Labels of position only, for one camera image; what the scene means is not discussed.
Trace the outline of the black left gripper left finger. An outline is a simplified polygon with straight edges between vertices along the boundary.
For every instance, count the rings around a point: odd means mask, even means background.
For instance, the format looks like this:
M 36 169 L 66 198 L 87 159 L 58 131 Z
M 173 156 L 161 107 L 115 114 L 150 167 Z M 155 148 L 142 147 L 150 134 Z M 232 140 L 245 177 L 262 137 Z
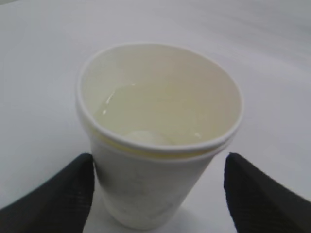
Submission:
M 93 157 L 84 153 L 0 211 L 2 233 L 81 233 L 94 196 Z

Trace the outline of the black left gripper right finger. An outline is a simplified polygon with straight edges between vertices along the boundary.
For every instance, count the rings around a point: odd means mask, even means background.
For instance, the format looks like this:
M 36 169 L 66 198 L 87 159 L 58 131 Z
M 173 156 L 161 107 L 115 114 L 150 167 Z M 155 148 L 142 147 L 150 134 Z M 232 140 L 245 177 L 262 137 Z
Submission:
M 309 233 L 311 203 L 238 153 L 225 160 L 226 203 L 239 233 Z

